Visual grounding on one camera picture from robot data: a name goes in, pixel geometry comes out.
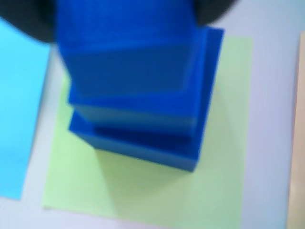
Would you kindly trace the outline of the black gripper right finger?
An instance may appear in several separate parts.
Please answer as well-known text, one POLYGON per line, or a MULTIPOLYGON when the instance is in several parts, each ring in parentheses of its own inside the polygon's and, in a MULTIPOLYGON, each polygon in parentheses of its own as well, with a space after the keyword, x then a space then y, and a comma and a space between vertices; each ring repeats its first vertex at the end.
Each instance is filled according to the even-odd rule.
POLYGON ((213 23, 224 16, 237 0, 194 0, 196 23, 200 26, 213 23))

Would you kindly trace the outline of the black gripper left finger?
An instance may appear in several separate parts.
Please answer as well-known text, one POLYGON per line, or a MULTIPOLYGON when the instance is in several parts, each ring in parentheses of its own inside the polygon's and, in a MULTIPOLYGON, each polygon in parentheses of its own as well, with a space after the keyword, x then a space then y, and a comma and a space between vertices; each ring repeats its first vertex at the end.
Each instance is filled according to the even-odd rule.
POLYGON ((0 17, 28 36, 55 42, 55 0, 0 0, 0 17))

